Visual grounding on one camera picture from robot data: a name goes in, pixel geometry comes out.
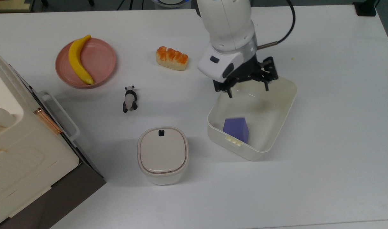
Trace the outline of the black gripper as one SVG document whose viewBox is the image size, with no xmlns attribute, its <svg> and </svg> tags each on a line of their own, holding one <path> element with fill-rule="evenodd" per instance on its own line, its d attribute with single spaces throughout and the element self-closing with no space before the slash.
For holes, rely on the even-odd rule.
<svg viewBox="0 0 388 229">
<path fill-rule="evenodd" d="M 267 57 L 263 62 L 258 62 L 257 55 L 240 65 L 223 83 L 213 80 L 213 86 L 216 92 L 226 92 L 229 98 L 232 98 L 231 88 L 240 82 L 255 80 L 264 82 L 265 90 L 269 91 L 269 83 L 278 79 L 277 70 L 273 57 Z"/>
</svg>

